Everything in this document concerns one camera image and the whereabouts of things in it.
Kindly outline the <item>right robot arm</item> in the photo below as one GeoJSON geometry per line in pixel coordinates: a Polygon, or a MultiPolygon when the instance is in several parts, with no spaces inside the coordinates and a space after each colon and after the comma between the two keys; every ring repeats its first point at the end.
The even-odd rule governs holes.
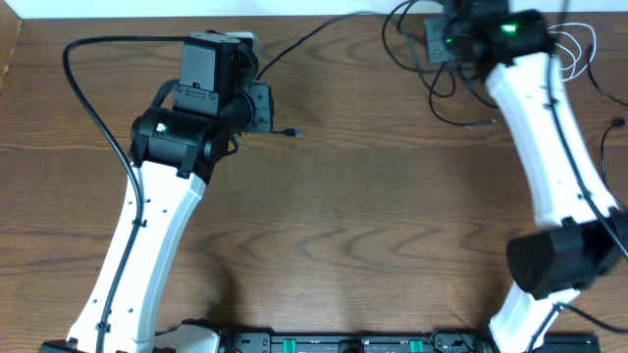
{"type": "Polygon", "coordinates": [[[509,128],[533,201],[537,232],[509,241],[513,283],[474,348],[544,350],[558,315],[626,257],[627,215],[589,155],[540,12],[446,1],[424,33],[430,62],[474,67],[509,128]]]}

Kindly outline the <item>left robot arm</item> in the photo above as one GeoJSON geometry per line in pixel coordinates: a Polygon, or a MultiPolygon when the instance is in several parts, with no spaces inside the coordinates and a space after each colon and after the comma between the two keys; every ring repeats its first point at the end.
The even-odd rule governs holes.
{"type": "Polygon", "coordinates": [[[240,133],[273,128],[270,86],[250,32],[193,32],[181,73],[165,81],[131,127],[119,158],[125,203],[97,282],[68,335],[44,352],[218,352],[221,336],[198,321],[158,333],[162,294],[186,224],[216,164],[240,133]]]}

